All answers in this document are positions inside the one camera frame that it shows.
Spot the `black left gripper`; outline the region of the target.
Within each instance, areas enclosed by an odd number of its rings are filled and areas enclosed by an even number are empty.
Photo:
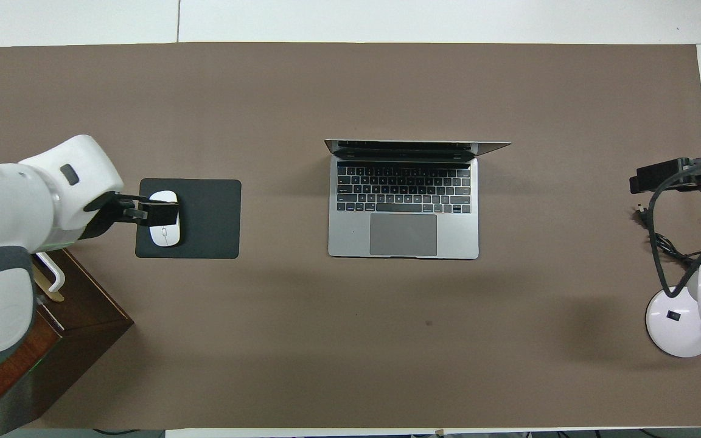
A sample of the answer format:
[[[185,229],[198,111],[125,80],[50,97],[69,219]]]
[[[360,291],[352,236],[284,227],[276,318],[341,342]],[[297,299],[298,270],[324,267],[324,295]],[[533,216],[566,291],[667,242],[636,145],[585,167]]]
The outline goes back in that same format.
[[[140,203],[144,198],[120,193],[105,195],[86,225],[85,238],[95,238],[106,233],[115,223],[135,223],[145,227],[177,224],[178,203]]]

